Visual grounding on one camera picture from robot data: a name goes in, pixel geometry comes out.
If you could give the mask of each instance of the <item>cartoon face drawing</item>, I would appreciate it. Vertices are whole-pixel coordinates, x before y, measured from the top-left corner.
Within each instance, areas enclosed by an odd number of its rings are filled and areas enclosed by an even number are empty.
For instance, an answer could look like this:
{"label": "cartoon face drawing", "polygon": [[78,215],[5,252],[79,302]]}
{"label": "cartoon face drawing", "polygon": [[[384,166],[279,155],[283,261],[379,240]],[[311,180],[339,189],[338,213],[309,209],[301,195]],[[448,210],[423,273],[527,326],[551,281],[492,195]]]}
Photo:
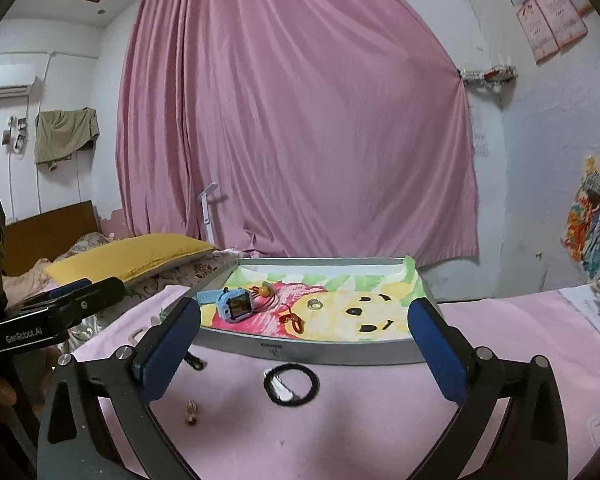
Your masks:
{"label": "cartoon face drawing", "polygon": [[304,321],[302,339],[364,341],[408,336],[407,307],[401,298],[374,292],[338,290],[299,298],[292,311]]}

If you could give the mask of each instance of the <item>blue watch strap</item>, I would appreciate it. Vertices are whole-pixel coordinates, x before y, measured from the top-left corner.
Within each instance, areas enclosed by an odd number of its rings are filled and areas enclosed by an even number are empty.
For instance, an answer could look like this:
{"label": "blue watch strap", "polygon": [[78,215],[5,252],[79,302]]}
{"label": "blue watch strap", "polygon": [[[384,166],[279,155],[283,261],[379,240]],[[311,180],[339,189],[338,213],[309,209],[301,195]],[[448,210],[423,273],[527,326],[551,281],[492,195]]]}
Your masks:
{"label": "blue watch strap", "polygon": [[196,301],[200,305],[207,303],[215,303],[220,296],[224,294],[224,288],[218,288],[216,290],[201,290],[196,294]]}

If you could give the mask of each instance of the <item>black hair tie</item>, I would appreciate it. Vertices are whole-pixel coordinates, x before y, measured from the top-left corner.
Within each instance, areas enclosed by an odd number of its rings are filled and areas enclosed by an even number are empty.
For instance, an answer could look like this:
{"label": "black hair tie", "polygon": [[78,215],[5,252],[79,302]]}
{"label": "black hair tie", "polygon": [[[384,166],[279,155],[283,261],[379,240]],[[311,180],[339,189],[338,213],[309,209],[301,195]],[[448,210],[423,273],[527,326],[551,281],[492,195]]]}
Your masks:
{"label": "black hair tie", "polygon": [[[273,389],[271,381],[273,381],[274,377],[278,376],[282,372],[286,372],[287,370],[298,370],[302,372],[307,377],[309,377],[311,381],[311,389],[304,397],[298,397],[295,393],[293,393],[293,398],[291,400],[282,400],[276,394],[276,391]],[[295,408],[297,406],[302,406],[308,402],[311,402],[315,399],[315,396],[318,394],[318,390],[320,389],[320,381],[318,380],[318,376],[312,371],[309,370],[306,366],[302,366],[295,363],[286,363],[280,366],[276,366],[271,369],[267,375],[264,377],[264,389],[273,402],[275,402],[279,406],[286,406],[289,408]]]}

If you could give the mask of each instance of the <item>blue smartwatch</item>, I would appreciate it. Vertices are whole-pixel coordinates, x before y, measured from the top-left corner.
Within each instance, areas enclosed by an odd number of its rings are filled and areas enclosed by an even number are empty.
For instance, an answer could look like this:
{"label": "blue smartwatch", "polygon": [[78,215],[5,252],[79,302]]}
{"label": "blue smartwatch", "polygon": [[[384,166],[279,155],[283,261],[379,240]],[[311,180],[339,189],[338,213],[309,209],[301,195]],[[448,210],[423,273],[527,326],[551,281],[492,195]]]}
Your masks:
{"label": "blue smartwatch", "polygon": [[228,323],[238,323],[253,315],[251,294],[243,288],[201,290],[196,299],[199,304],[215,303],[218,315]]}

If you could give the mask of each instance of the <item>hanging towel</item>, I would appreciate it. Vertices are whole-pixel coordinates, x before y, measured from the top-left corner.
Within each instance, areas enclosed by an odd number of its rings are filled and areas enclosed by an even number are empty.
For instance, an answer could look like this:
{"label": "hanging towel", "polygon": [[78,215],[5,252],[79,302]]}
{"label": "hanging towel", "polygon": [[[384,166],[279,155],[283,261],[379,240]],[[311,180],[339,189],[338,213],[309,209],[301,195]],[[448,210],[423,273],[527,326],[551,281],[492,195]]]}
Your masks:
{"label": "hanging towel", "polygon": [[47,163],[51,170],[58,160],[71,159],[71,154],[88,145],[91,147],[100,131],[96,110],[51,110],[36,117],[36,164]]}

